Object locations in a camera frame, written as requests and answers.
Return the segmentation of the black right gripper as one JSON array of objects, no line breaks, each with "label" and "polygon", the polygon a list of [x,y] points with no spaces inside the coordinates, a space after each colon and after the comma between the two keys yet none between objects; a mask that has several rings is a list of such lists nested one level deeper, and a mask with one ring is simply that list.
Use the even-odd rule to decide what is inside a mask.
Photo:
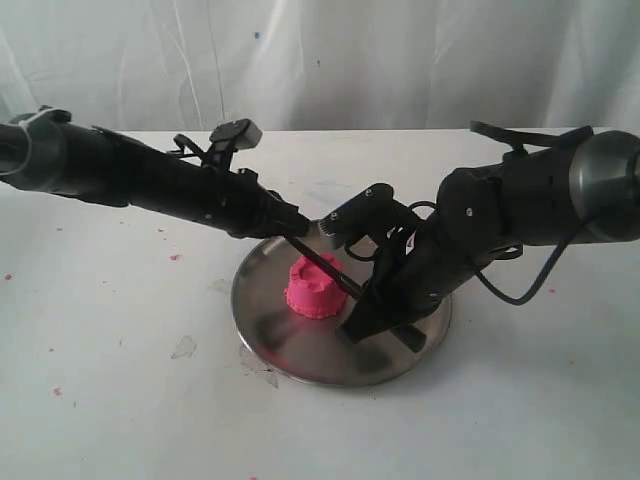
[{"label": "black right gripper", "polygon": [[426,335],[411,324],[500,256],[498,224],[418,224],[371,235],[377,249],[369,284],[340,326],[352,343],[394,329],[409,350]]}]

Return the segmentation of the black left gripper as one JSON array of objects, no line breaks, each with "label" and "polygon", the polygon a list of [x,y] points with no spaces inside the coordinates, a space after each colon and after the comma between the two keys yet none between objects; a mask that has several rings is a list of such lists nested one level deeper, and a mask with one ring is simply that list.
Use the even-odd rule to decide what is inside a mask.
[{"label": "black left gripper", "polygon": [[305,237],[310,220],[274,190],[265,190],[251,170],[223,172],[197,167],[194,222],[234,238]]}]

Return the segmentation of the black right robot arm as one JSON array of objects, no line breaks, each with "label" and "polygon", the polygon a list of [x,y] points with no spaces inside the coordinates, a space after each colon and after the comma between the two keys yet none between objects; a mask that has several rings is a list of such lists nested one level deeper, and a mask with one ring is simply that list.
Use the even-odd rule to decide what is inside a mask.
[{"label": "black right robot arm", "polygon": [[508,146],[493,165],[455,169],[440,184],[431,213],[399,203],[376,183],[344,207],[347,241],[371,238],[373,270],[343,323],[360,342],[410,325],[495,261],[527,246],[553,251],[520,306],[542,286],[572,244],[617,243],[639,237],[639,139],[618,130],[581,127],[533,134],[482,122],[473,132]]}]

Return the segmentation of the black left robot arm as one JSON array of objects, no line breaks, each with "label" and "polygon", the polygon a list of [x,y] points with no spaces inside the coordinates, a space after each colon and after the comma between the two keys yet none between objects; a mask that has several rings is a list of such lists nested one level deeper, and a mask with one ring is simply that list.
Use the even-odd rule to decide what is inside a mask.
[{"label": "black left robot arm", "polygon": [[241,119],[217,126],[207,149],[178,134],[175,149],[162,152],[43,106],[2,124],[1,180],[21,191],[134,206],[235,238],[302,237],[310,221],[298,206],[264,188],[256,172],[231,169],[234,154],[261,137],[253,121]]}]

